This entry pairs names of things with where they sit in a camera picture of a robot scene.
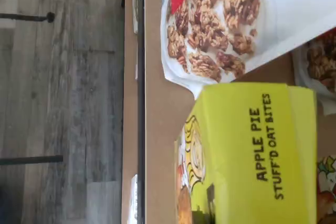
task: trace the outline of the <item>cereal box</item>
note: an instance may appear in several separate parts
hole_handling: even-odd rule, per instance
[[[175,142],[176,223],[316,223],[315,167],[313,91],[206,86]]]

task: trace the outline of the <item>white snack bag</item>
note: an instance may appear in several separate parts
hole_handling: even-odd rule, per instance
[[[336,30],[292,51],[296,85],[317,93],[325,115],[336,113]]]
[[[182,0],[171,10],[162,0],[164,73],[196,98],[200,86],[231,82],[336,26],[329,0]]]
[[[131,181],[130,208],[128,212],[127,224],[137,224],[138,221],[138,175]]]

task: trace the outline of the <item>package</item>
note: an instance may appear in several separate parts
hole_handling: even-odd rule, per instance
[[[138,221],[138,175],[132,178],[131,181],[131,196],[130,207],[128,212],[127,224],[137,224]]]
[[[132,0],[133,31],[138,34],[138,0]]]
[[[317,163],[317,210],[320,224],[336,223],[336,156]]]
[[[336,29],[292,52],[295,81],[314,89],[325,115],[336,113]]]
[[[316,224],[316,138],[309,89],[204,87],[175,142],[176,223]]]
[[[331,29],[335,16],[328,0],[162,0],[164,73],[197,97],[198,86],[231,82]]]

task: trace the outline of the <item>cartoon illustration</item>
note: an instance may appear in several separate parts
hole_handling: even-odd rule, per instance
[[[190,192],[198,182],[205,178],[205,158],[202,149],[200,128],[197,119],[192,115],[184,125],[185,164]]]
[[[336,156],[317,164],[317,217],[319,223],[336,223]]]

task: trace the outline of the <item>brown table surface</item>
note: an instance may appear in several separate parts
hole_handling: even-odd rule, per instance
[[[146,224],[172,224],[174,217],[174,144],[194,104],[186,89],[164,79],[160,49],[161,0],[145,0],[146,67]],[[288,55],[245,75],[241,81],[294,84]],[[336,115],[319,107],[319,156],[336,154]]]
[[[132,0],[125,0],[124,126],[121,223],[127,224],[131,179],[138,170],[138,85],[135,79],[137,35],[133,32]]]

